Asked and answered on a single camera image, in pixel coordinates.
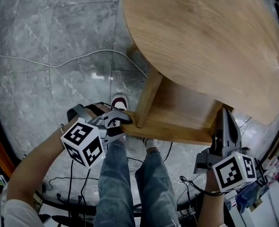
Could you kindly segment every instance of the floor grout line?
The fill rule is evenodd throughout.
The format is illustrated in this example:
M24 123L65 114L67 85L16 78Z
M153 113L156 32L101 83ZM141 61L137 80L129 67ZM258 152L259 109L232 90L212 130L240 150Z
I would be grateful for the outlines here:
M114 43L115 43L115 33L116 33L116 25L117 25L117 17L118 17L118 10L119 10L119 1L118 0L118 4L117 4L117 12L116 12L116 19L115 19L115 26L114 26L114 35L113 35L113 47L112 49L114 50ZM112 62L111 62L111 77L112 78L112 71L113 71L113 54L112 53ZM110 80L110 103L111 103L111 91L112 91L112 80Z
M50 35L49 35L49 65L50 65L50 44L51 44L51 32L52 32L52 25L53 25L54 10L55 10L55 8L53 8L53 11L52 11Z
M67 4L67 5L62 5L62 6L60 6L60 5L55 5L55 6L54 6L54 9L64 8L64 7L73 6L73 5L91 4L91 3L109 3L109 2L112 2L112 3L119 3L119 0L118 0L118 1L80 2L80 3Z
M30 72L38 72L38 71L49 71L49 69L46 69L46 70L24 70L24 71L13 71L13 73L30 73Z
M54 107L54 101L53 101L53 94L52 94L52 85L51 85L51 72L49 71L49 81L50 81L50 92L51 92L51 100L52 100L52 106L53 106L53 111L54 111L54 117L55 117L55 122L57 127L59 126L57 123L57 119L56 119L56 113L55 113L55 107Z
M139 70L126 70L126 69L113 69L113 70L118 70L118 71L133 71L133 72L140 72Z

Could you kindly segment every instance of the human arm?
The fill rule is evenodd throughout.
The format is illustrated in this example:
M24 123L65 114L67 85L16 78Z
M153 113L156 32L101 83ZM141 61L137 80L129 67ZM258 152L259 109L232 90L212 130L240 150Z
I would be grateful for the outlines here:
M206 191L218 191L218 184L213 170L207 172ZM225 195L204 195L204 200L198 219L198 227L219 227L224 223L224 200Z
M97 105L104 112L108 110L103 105ZM86 109L92 118L96 115L89 109ZM70 123L64 126L67 131L77 120L75 117ZM33 195L41 185L51 164L64 150L60 140L61 129L57 129L49 138L30 152L25 159L21 161L12 174L8 184L7 200L21 200L33 205Z

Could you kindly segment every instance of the white cable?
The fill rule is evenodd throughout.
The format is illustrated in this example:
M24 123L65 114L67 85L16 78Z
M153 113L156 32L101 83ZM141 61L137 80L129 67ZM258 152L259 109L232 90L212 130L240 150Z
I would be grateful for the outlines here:
M43 66L47 66L47 67L51 67L51 68L58 68L58 67L61 67L61 66L64 66L65 64L69 63L69 62L72 62L74 60L78 60L78 59L81 59L81 58L84 58L84 57L88 57L90 55L93 55L95 53L99 53L99 52L114 52L114 53L117 53L119 55L122 55L124 56L126 59L128 59L137 69L139 69L141 71L141 73L147 77L147 75L143 72L143 70L141 70L129 57L127 57L125 54L123 54L122 52L119 52L119 51L115 51L115 50L98 50L98 51L93 51L91 53L88 53L88 54L85 54L85 55L81 55L81 56L78 56L78 57L75 57L75 58L72 58L62 64L59 64L59 65L49 65L49 64L45 64L45 63L42 63L42 62L37 62L37 61L33 61L31 59L28 59L28 58L25 58L25 57L14 57L14 56L9 56L9 55L0 55L0 57L3 57L3 58L11 58L11 59L17 59L17 60L26 60L26 61L30 61L34 64L38 64L38 65L43 65Z
M98 193L98 191L99 191L99 187L92 187L91 188L91 192L93 192L93 193Z

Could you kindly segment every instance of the table leg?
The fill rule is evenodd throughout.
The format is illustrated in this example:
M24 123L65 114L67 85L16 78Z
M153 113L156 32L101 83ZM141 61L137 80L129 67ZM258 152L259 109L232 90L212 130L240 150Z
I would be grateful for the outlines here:
M152 66L135 111L135 123L138 128L144 126L162 77L163 75Z
M138 50L138 47L135 43L133 43L129 48L127 48L126 50L126 55L127 57L129 57L130 59L132 58L132 55L134 54L135 51Z

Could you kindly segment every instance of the sneaker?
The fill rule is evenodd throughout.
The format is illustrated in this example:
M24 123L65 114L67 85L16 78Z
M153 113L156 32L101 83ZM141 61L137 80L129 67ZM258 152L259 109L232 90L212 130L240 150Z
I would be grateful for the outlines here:
M121 111L125 111L129 109L128 99L126 98L126 96L124 96L121 93L117 93L113 96L111 100L111 105L112 107L118 108ZM112 127L118 127L118 126L120 126L120 121L116 120Z
M149 149L151 147L159 147L158 140L149 138L142 138L142 140L146 149Z

